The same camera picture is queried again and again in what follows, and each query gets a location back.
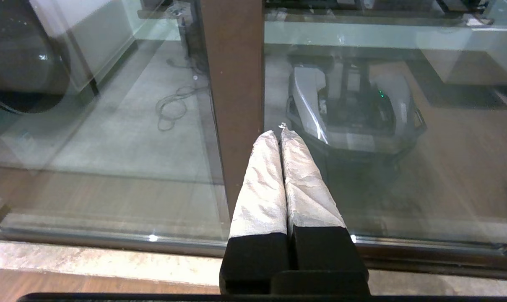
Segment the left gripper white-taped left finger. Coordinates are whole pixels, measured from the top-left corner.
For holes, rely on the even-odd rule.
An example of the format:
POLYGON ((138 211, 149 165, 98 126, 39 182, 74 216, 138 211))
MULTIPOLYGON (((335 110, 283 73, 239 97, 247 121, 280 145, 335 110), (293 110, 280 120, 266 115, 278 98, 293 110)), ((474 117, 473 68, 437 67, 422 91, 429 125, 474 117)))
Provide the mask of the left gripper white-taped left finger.
POLYGON ((253 145, 221 269, 222 293, 269 293, 289 270, 287 205, 278 138, 272 130, 253 145))

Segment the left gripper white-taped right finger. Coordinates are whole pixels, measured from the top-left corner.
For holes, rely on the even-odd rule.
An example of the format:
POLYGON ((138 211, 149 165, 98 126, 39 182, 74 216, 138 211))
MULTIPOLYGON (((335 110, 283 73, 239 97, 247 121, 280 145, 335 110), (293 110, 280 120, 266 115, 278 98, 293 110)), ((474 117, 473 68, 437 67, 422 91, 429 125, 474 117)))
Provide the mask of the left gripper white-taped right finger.
POLYGON ((287 127, 281 131, 281 154, 296 269, 367 274, 305 141, 287 127))

